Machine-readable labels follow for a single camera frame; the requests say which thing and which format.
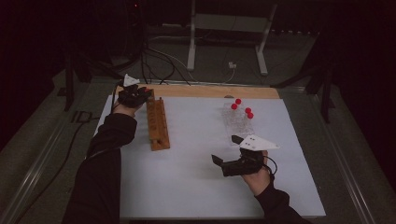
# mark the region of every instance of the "wooden edge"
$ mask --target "wooden edge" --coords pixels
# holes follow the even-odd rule
[[[139,87],[154,89],[158,96],[179,97],[214,97],[223,98],[232,96],[245,99],[279,99],[279,94],[274,88],[266,87],[234,87],[234,86],[187,86],[187,85],[147,85]]]

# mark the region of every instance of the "metal frame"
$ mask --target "metal frame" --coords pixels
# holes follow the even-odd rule
[[[262,74],[263,76],[268,75],[268,70],[267,70],[267,66],[266,66],[265,60],[264,60],[264,55],[262,52],[264,50],[264,46],[267,41],[267,37],[271,30],[271,25],[272,25],[273,18],[275,16],[276,7],[277,7],[276,4],[272,5],[270,15],[268,18],[266,18],[267,23],[265,23],[264,30],[262,32],[262,41],[259,45],[257,45],[255,47],[256,55],[257,55],[257,62],[259,64],[259,68],[260,68],[260,74]],[[187,70],[190,72],[194,70],[194,66],[195,66],[195,51],[196,51],[195,29],[196,29],[195,0],[191,0],[191,36],[190,36],[189,58],[187,60]]]
[[[337,163],[338,170],[341,173],[341,176],[344,179],[344,183],[346,184],[346,188],[349,192],[350,198],[355,205],[356,211],[361,219],[361,223],[363,224],[375,224],[375,218],[371,212],[371,209],[364,199],[363,193],[361,192],[361,187],[356,181],[355,176],[352,174],[350,167],[347,163],[347,159],[344,155],[344,150],[338,144],[335,136],[333,134],[332,128],[328,126],[328,124],[321,117],[321,111],[319,109],[320,100],[317,95],[313,95],[310,98],[312,106],[315,108],[315,112],[317,115],[318,123],[322,130],[324,130],[325,134],[330,140],[332,145],[332,153],[335,157],[335,161]]]

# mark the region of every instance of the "wooden block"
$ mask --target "wooden block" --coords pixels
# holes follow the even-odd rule
[[[159,100],[155,100],[154,91],[152,91],[146,105],[151,150],[156,151],[170,148],[163,98],[160,97]]]
[[[279,94],[274,88],[264,87],[235,87],[235,86],[187,86],[187,85],[147,85],[140,84],[139,87],[147,87],[155,90],[161,96],[183,96],[183,97],[217,97],[223,98],[231,95],[234,98],[243,99],[279,99]]]

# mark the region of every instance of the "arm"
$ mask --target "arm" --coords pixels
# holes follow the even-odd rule
[[[264,211],[265,223],[310,223],[289,206],[290,196],[288,193],[274,188],[275,177],[270,175],[266,169],[261,168],[256,174],[243,175],[242,177],[259,201]]]
[[[115,107],[91,140],[63,223],[120,223],[120,147],[134,139],[135,108]]]

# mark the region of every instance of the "cable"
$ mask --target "cable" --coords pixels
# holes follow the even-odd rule
[[[84,121],[82,123],[80,123],[80,125],[78,126],[78,128],[76,129],[75,133],[73,134],[73,138],[72,141],[70,142],[69,148],[67,149],[67,153],[66,153],[66,157],[64,158],[64,161],[62,162],[61,166],[59,167],[58,171],[55,173],[55,175],[52,177],[52,179],[49,181],[49,183],[37,194],[37,196],[35,196],[35,198],[32,200],[32,202],[23,210],[23,212],[21,213],[21,215],[18,217],[18,219],[15,221],[16,224],[20,223],[20,221],[22,220],[22,218],[26,215],[26,213],[30,210],[30,208],[33,206],[33,204],[36,203],[36,201],[38,200],[38,198],[40,198],[43,193],[50,187],[50,185],[53,183],[53,181],[58,177],[59,173],[62,171],[62,169],[64,168],[64,166],[66,165],[69,157],[70,157],[70,152],[72,150],[72,146],[74,141],[76,140],[76,136],[78,134],[78,131],[81,129],[82,125],[91,122],[91,120],[94,119],[99,119],[99,118],[92,118],[89,119],[87,121]]]
[[[159,57],[159,56],[150,54],[150,53],[148,53],[148,52],[145,52],[145,53],[146,53],[147,55],[151,56],[151,57],[154,57],[154,58],[163,60],[163,61],[165,61],[166,63],[169,63],[169,64],[172,66],[172,72],[171,72],[169,75],[167,75],[167,76],[164,77],[164,78],[159,78],[159,79],[161,80],[160,85],[163,84],[163,82],[165,82],[166,79],[168,79],[169,77],[171,77],[171,76],[175,73],[176,67],[175,67],[175,65],[173,64],[172,60],[171,60],[169,57],[165,56],[166,59],[167,59],[167,61],[166,61],[165,59],[163,59],[163,58],[161,58],[161,57]]]
[[[182,30],[176,30],[173,32],[158,32],[155,33],[153,31],[150,32],[151,35],[187,35],[190,33],[190,27],[181,27]]]
[[[235,23],[236,23],[236,16],[233,17],[233,25],[231,26],[231,28],[230,28],[229,31],[232,31],[232,30],[233,30],[233,28],[235,27]],[[230,47],[227,47],[227,50],[225,51],[223,60],[222,60],[222,62],[221,62],[221,68],[222,68],[223,65],[224,65],[224,62],[225,62],[225,59],[227,58],[227,54],[228,54],[228,51],[229,51],[229,50],[230,50]]]
[[[159,53],[159,54],[161,54],[161,55],[164,55],[164,56],[167,56],[167,57],[169,57],[169,58],[172,58],[172,59],[176,60],[178,63],[180,63],[181,65],[183,65],[183,67],[186,69],[187,73],[190,75],[191,79],[199,83],[199,81],[196,80],[196,79],[191,75],[191,73],[190,73],[189,70],[187,69],[187,66],[186,66],[183,62],[181,62],[178,58],[176,58],[176,57],[174,57],[174,56],[172,56],[172,55],[169,55],[169,54],[160,52],[160,51],[158,51],[158,50],[156,50],[156,49],[151,49],[151,48],[149,48],[149,50],[154,51],[154,52],[156,52],[156,53]],[[187,84],[191,85],[191,84],[189,83],[189,81],[187,81],[186,78],[184,78],[183,75],[181,75],[180,71],[178,70],[178,68],[177,68],[176,66],[175,66],[175,69],[176,69],[177,72],[180,74],[181,78],[183,78],[183,80],[184,80]]]
[[[145,67],[144,67],[143,63],[144,63],[143,62],[143,54],[140,54],[140,67],[142,69],[142,76],[143,76],[143,79],[145,79],[146,84],[149,84],[148,80],[146,79],[146,76],[145,76]]]
[[[292,59],[293,57],[295,57],[306,46],[309,39],[310,39],[310,36],[305,40],[304,44],[301,47],[297,48],[297,50],[295,50],[295,52],[292,53],[289,57],[284,59],[281,63],[278,63],[275,66],[268,69],[268,74],[270,74],[276,67],[280,66],[281,64],[283,64],[283,63],[287,62],[288,60]]]
[[[160,78],[160,77],[158,77],[158,76],[152,71],[151,66],[150,66],[149,63],[148,63],[147,53],[146,53],[146,52],[145,52],[145,58],[146,58],[146,61],[144,62],[144,65],[148,68],[149,84],[151,84],[151,81],[152,81],[151,75],[153,75],[153,76],[155,76],[156,78],[158,78],[158,79],[161,81],[160,84],[163,84],[163,82],[164,82],[166,85],[168,85],[168,83],[165,81],[165,78]]]
[[[114,90],[113,90],[113,96],[112,96],[112,98],[111,98],[111,110],[110,110],[110,114],[112,114],[113,113],[113,111],[114,111],[114,108],[116,108],[118,105],[116,105],[116,106],[113,106],[114,105],[114,101],[115,101],[115,98],[116,98],[116,90],[117,90],[117,87],[119,86],[119,84],[121,83],[121,81],[119,81],[117,84],[116,84],[116,86],[114,87]]]
[[[149,80],[148,84],[151,84],[151,81],[152,81],[151,74],[152,74],[152,72],[151,72],[151,67],[148,65],[148,57],[147,57],[146,54],[142,53],[142,55],[143,55],[143,58],[142,58],[143,65],[145,65],[148,68],[148,80]]]
[[[240,62],[240,63],[247,64],[247,67],[251,70],[251,74],[253,74],[260,81],[260,85],[264,85],[264,82],[268,78],[268,76],[262,76],[261,74],[257,74],[256,71],[251,66],[250,62],[248,62],[248,61],[246,61],[244,59],[239,58],[235,62],[236,63]]]
[[[231,75],[231,77],[227,81],[221,82],[220,84],[226,84],[227,82],[231,81],[231,79],[233,79],[234,74],[235,74],[235,68],[233,68],[233,74]]]
[[[265,168],[267,168],[268,170],[270,170],[271,175],[276,174],[276,172],[277,172],[277,165],[276,165],[276,162],[275,162],[273,159],[271,159],[271,158],[269,158],[269,157],[267,157],[267,156],[264,156],[264,158],[267,158],[268,160],[270,160],[270,161],[275,165],[275,171],[272,173],[272,169],[271,169],[268,165],[264,164],[263,166],[264,166]]]
[[[150,40],[155,40],[155,39],[161,39],[161,38],[170,38],[170,39],[184,39],[184,38],[190,38],[190,36],[172,36],[172,35],[158,35],[155,37],[152,37]]]

